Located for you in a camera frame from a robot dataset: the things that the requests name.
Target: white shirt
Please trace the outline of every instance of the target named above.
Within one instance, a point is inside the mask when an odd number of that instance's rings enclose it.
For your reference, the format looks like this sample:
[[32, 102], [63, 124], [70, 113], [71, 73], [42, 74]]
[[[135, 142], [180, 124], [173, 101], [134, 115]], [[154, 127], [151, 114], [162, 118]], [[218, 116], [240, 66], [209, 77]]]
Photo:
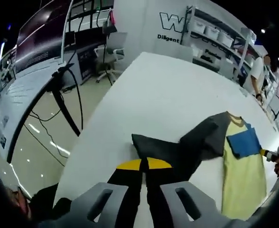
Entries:
[[261, 57], [258, 57], [251, 68], [251, 71], [249, 72], [245, 83], [243, 85], [243, 88], [246, 89], [250, 94], [255, 95], [255, 91], [252, 85], [251, 76], [255, 77], [257, 79], [257, 87], [258, 90], [261, 91], [261, 88], [263, 86], [265, 74], [264, 74], [264, 61]]

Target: blue pocket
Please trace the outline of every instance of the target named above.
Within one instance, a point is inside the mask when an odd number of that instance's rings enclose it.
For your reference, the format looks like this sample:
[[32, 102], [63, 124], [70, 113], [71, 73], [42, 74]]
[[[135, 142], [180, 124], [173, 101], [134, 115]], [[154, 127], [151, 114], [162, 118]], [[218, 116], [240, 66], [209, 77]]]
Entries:
[[254, 128], [226, 138], [236, 158], [244, 158], [260, 153], [261, 145]]

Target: yellow shirt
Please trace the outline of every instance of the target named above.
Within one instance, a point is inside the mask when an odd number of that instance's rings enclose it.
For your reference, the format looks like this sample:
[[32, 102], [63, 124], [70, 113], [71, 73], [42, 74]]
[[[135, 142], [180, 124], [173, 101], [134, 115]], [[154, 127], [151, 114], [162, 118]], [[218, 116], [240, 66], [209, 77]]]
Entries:
[[[231, 116], [226, 136], [246, 131], [242, 119]], [[266, 178], [260, 154], [236, 159], [225, 139], [222, 214], [247, 220], [266, 197]]]

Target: workstation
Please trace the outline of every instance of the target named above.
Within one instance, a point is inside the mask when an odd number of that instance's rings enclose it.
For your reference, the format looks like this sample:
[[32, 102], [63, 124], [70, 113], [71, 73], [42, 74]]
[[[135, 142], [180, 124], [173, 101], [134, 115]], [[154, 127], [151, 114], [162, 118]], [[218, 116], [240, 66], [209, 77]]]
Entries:
[[[51, 1], [36, 17], [50, 5], [55, 9], [59, 2]], [[274, 194], [278, 176], [269, 155], [279, 158], [279, 74], [266, 67], [268, 86], [263, 103], [242, 87], [254, 60], [267, 54], [266, 49], [255, 45], [256, 35], [249, 28], [211, 1], [179, 0], [174, 7], [172, 4], [169, 0], [115, 0], [102, 6], [94, 0], [67, 0], [61, 19], [57, 18], [62, 23], [53, 31], [56, 34], [43, 40], [45, 49], [35, 49], [34, 45], [31, 52], [28, 37], [34, 30], [40, 37], [41, 28], [30, 26], [36, 20], [32, 17], [21, 29], [20, 34], [25, 34], [18, 39], [12, 64], [16, 79], [0, 96], [0, 154], [11, 165], [27, 117], [42, 96], [52, 93], [77, 136], [61, 178], [55, 182], [54, 208], [62, 199], [72, 201], [70, 212], [54, 220], [58, 226], [71, 224], [71, 216], [82, 221], [83, 214], [76, 213], [85, 210], [82, 204], [77, 206], [80, 202], [86, 202], [92, 214], [100, 214], [98, 226], [114, 227], [121, 222], [126, 209], [124, 197], [132, 186], [116, 183], [113, 176], [117, 170], [128, 169], [140, 172], [141, 178], [148, 176], [150, 172], [143, 171], [144, 162], [148, 170], [162, 169], [162, 163], [180, 175], [179, 181], [158, 186], [176, 228], [184, 227], [180, 226], [184, 218], [187, 221], [183, 224], [191, 221], [197, 227], [217, 222], [217, 227], [234, 222], [249, 227], [261, 205]], [[46, 20], [42, 28], [53, 27]], [[108, 80], [111, 87], [84, 121], [81, 100], [89, 101], [79, 90], [92, 78], [95, 86]], [[74, 88], [79, 100], [73, 100], [73, 109], [78, 109], [79, 102], [81, 127], [63, 98]], [[206, 120], [211, 120], [213, 130], [197, 128]], [[195, 130], [206, 134], [199, 138]], [[240, 143], [234, 146], [233, 136], [248, 147], [241, 148]], [[182, 145], [185, 138], [187, 145]], [[51, 141], [60, 154], [64, 149]], [[214, 147], [214, 141], [223, 146]], [[188, 149], [187, 156], [177, 157], [184, 153], [180, 153], [181, 148]], [[147, 180], [140, 183], [135, 228], [155, 226]], [[166, 189], [171, 187], [174, 193]], [[189, 206], [206, 219], [191, 214], [186, 206], [189, 202], [184, 204], [177, 189], [185, 190], [196, 204]], [[83, 222], [92, 225], [93, 219]]]

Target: tiled floor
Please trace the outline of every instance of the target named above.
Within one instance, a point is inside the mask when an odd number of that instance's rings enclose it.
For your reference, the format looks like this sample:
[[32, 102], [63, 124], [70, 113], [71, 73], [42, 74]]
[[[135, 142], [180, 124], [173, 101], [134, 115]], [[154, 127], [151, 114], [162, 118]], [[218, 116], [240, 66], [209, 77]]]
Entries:
[[[95, 82], [95, 78], [92, 78], [79, 87], [83, 105], [84, 126], [109, 88], [110, 83], [107, 78], [98, 84]], [[78, 128], [81, 129], [81, 116], [76, 89], [73, 89], [70, 93], [63, 94], [63, 97], [70, 115]], [[43, 120], [52, 117], [58, 110], [59, 108], [53, 95], [48, 92], [42, 96], [33, 109]], [[48, 122], [43, 122], [43, 125], [53, 137], [54, 143], [38, 119], [29, 116], [25, 122], [25, 126], [31, 133], [54, 157], [65, 165], [67, 159], [59, 155], [55, 144], [58, 145], [60, 153], [68, 157], [76, 143], [77, 136], [62, 113], [59, 113]], [[22, 128], [17, 140], [12, 164], [9, 165], [0, 157], [0, 178], [5, 185], [14, 188], [18, 184], [29, 195], [33, 195], [38, 190], [57, 183], [64, 167], [39, 144], [25, 126]]]

